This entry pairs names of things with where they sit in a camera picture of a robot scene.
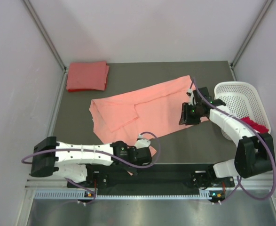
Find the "folded red cloth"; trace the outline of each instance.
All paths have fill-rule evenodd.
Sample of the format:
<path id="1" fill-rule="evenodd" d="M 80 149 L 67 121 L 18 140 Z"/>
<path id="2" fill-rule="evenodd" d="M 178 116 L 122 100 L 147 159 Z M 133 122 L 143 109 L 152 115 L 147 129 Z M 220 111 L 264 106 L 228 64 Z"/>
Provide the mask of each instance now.
<path id="1" fill-rule="evenodd" d="M 250 117 L 244 117 L 241 120 L 250 125 L 253 129 L 257 130 L 259 133 L 267 133 L 269 131 L 269 129 L 267 129 L 265 126 L 259 125 L 251 120 Z"/>
<path id="2" fill-rule="evenodd" d="M 71 63 L 68 72 L 67 90 L 105 90 L 109 66 L 105 61 L 96 63 Z"/>

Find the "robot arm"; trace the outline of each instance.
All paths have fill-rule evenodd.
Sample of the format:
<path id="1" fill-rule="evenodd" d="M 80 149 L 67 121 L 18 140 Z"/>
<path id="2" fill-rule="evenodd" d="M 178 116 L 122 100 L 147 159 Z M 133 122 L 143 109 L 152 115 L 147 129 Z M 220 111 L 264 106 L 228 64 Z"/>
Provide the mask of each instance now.
<path id="1" fill-rule="evenodd" d="M 212 105 L 229 115 L 233 115 L 222 100 L 213 100 L 210 97 L 206 87 L 199 89 L 199 91 Z M 207 117 L 210 121 L 217 124 L 232 139 L 237 147 L 234 159 L 216 163 L 206 171 L 209 181 L 214 182 L 219 178 L 234 176 L 249 178 L 272 170 L 267 151 L 251 130 L 232 117 L 209 107 L 198 95 L 196 90 L 193 93 L 188 93 L 188 95 L 191 101 L 182 104 L 179 124 L 195 125 L 200 123 L 201 117 Z M 275 157 L 272 136 L 268 133 L 260 134 L 260 136 L 267 143 Z"/>
<path id="2" fill-rule="evenodd" d="M 115 160 L 105 153 L 139 166 L 151 163 L 152 157 L 149 146 L 150 141 L 142 136 L 138 137 L 134 146 L 129 146 L 122 141 L 104 145 L 71 145 L 57 142 L 56 137 L 47 137 L 34 147 L 34 152 L 49 149 L 67 149 L 68 151 L 34 156 L 31 176 L 48 177 L 57 175 L 63 178 L 69 178 L 75 183 L 83 182 L 86 181 L 88 176 L 87 164 L 104 166 L 118 165 L 128 170 L 128 167 L 120 164 L 118 160 Z M 85 152 L 83 150 L 93 150 L 94 152 Z"/>

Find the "pink cloth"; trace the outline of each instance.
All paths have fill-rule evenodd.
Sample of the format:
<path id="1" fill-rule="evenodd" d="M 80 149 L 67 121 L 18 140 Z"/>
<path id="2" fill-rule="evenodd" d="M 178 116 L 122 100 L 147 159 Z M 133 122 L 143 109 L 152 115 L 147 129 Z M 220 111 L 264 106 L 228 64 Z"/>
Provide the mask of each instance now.
<path id="1" fill-rule="evenodd" d="M 105 90 L 109 66 L 105 61 L 96 63 L 71 63 L 68 72 L 67 90 Z"/>
<path id="2" fill-rule="evenodd" d="M 134 145 L 138 134 L 144 131 L 161 137 L 190 127 L 179 125 L 182 103 L 189 102 L 186 92 L 190 84 L 187 75 L 133 92 L 92 100 L 90 112 L 94 133 L 103 143 L 122 140 Z"/>

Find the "gray table surface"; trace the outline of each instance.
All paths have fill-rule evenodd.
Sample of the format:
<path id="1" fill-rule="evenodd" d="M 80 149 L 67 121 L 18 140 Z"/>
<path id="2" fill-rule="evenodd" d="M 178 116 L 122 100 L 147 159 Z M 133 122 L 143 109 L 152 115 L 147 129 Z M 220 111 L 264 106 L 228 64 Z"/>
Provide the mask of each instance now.
<path id="1" fill-rule="evenodd" d="M 195 77 L 199 87 L 207 86 L 214 96 L 215 85 L 232 81 L 228 62 L 166 62 L 109 64 L 105 91 L 64 91 L 59 108 L 54 136 L 71 144 L 101 144 L 93 133 L 89 107 L 92 99 L 111 97 L 184 75 Z M 162 154 L 159 163 L 215 163 L 235 157 L 236 147 L 225 139 L 220 129 L 206 121 L 160 138 Z"/>

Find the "white laundry basket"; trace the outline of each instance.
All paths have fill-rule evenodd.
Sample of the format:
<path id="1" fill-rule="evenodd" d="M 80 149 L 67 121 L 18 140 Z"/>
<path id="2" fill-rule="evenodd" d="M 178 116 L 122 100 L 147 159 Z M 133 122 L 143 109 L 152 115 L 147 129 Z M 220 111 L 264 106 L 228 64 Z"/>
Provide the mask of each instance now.
<path id="1" fill-rule="evenodd" d="M 270 133 L 267 115 L 254 86 L 239 81 L 221 82 L 215 86 L 214 94 L 215 99 L 225 102 L 236 117 L 241 119 L 249 116 L 254 122 L 269 129 L 268 133 Z M 223 130 L 221 132 L 226 139 L 231 140 Z"/>

